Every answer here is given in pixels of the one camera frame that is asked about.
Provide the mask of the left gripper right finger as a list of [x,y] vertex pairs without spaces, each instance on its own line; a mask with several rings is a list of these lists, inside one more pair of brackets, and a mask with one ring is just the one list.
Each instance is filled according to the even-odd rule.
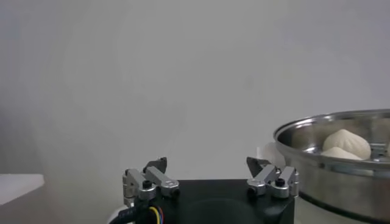
[[247,180],[249,197],[257,198],[270,193],[274,198],[299,195],[299,173],[294,167],[279,168],[266,159],[247,157],[252,178]]

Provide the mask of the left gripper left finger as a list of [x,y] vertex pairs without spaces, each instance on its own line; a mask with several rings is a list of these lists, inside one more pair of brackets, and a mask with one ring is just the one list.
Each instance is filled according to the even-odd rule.
[[160,192],[163,197],[177,198],[180,195],[180,184],[166,176],[167,157],[149,161],[141,170],[127,169],[122,175],[123,201],[127,207],[135,201],[151,201]]

